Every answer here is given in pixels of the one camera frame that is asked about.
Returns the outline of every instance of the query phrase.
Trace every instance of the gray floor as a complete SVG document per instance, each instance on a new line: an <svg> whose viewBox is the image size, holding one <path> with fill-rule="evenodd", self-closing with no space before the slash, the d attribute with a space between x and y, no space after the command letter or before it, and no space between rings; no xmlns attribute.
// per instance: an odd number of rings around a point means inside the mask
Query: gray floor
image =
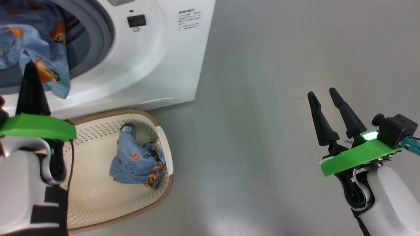
<svg viewBox="0 0 420 236"><path fill-rule="evenodd" d="M362 235L318 160L307 93L345 127L336 87L369 129L381 112L420 122L420 2L219 0L193 102L153 110L174 160L159 207L83 236ZM390 163L420 199L420 158Z"/></svg>

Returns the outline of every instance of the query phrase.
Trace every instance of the white washing machine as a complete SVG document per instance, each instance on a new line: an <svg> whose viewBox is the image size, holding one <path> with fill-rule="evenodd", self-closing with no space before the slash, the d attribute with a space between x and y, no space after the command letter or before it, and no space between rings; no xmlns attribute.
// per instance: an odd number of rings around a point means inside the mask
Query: white washing machine
<svg viewBox="0 0 420 236"><path fill-rule="evenodd" d="M66 19L72 77L67 99L46 92L53 116L194 99L215 0L52 1ZM0 78L3 108L14 115L19 66L0 70Z"/></svg>

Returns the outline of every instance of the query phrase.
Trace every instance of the laundry basket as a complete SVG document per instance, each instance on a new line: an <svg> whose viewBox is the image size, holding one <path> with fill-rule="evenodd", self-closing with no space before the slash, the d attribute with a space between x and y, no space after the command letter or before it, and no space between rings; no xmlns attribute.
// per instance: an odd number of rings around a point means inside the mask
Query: laundry basket
<svg viewBox="0 0 420 236"><path fill-rule="evenodd" d="M123 124L137 128L139 144L158 142L166 161L166 171L157 190L143 184L122 184L109 175L117 154L116 142ZM69 233L80 233L109 226L140 215L162 203L172 187L173 163L169 144L160 125L148 113L137 109L90 116L74 122L74 165L68 200ZM61 187L67 189L72 149L63 149L68 169Z"/></svg>

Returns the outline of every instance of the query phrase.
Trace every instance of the brown basket rim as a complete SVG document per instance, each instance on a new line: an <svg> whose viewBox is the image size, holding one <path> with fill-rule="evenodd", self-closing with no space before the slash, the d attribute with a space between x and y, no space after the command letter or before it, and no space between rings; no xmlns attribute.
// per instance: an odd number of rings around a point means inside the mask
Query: brown basket rim
<svg viewBox="0 0 420 236"><path fill-rule="evenodd" d="M150 119L156 127L160 126L159 123L155 120L155 118L151 114L149 114L145 111L142 111L142 110L138 110L138 109L125 109L125 110L117 110L117 111L100 113L100 114L88 116L88 117L85 117L85 118L76 119L76 120L73 121L73 124L76 126L76 125L83 124L83 123L86 123L86 122L89 122L89 121L99 120L99 119L107 118L107 117L111 117L111 116L125 115L125 114L143 115L143 116L147 117L148 119ZM146 206L142 209L139 209L137 211L133 211L133 212L127 214L127 215L123 215L123 216L120 216L118 218L108 220L108 221L105 221L105 222L102 222L102 223L97 223L97 224L93 224L93 225L90 225L90 226L83 226L83 227L79 227L79 228L68 229L68 233L69 234L82 233L82 232L86 232L86 231L90 231L90 230L103 228L103 227L110 226L110 225L113 225L113 224L116 224L116 223L119 223L119 222L123 222L125 220L136 217L136 216L138 216L142 213L145 213L145 212L159 206L166 199L166 197L168 197L169 192L172 189L172 182L173 182L173 174L169 176L168 187L166 188L163 195L151 205L148 205L148 206Z"/></svg>

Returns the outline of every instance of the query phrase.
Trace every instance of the blue garment in basket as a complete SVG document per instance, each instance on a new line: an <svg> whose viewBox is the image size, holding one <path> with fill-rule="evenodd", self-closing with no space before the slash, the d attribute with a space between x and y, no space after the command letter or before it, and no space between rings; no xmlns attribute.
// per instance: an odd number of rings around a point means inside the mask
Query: blue garment in basket
<svg viewBox="0 0 420 236"><path fill-rule="evenodd" d="M112 160L110 176L124 184L145 184L157 189L166 169L161 146L158 143L139 145L134 124L121 127L117 145L117 156Z"/></svg>
<svg viewBox="0 0 420 236"><path fill-rule="evenodd" d="M33 61L45 91L70 91L63 16L50 0L0 0L0 69Z"/></svg>

